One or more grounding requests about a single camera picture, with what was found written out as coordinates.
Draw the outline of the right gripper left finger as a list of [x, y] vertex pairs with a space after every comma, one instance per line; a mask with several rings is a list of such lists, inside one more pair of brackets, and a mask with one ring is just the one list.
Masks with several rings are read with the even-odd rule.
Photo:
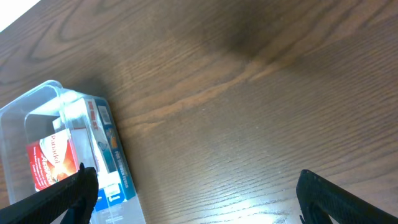
[[1, 223], [89, 223], [98, 199], [95, 168], [80, 164], [77, 173], [1, 209]]

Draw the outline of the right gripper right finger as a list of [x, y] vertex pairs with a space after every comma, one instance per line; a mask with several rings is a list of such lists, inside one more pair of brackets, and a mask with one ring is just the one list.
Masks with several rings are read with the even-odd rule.
[[296, 194], [304, 224], [311, 223], [392, 223], [397, 217], [367, 203], [310, 170], [302, 170]]

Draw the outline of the blue medicine box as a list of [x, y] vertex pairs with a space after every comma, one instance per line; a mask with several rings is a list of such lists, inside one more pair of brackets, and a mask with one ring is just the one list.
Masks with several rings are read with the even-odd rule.
[[85, 98], [83, 102], [98, 168], [98, 212], [135, 197], [136, 191], [107, 102], [99, 98]]

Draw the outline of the red Panadol box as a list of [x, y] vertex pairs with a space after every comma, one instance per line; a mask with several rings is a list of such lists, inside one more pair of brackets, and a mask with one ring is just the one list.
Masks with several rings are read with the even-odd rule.
[[34, 189], [39, 192], [78, 171], [78, 159], [64, 129], [26, 146]]

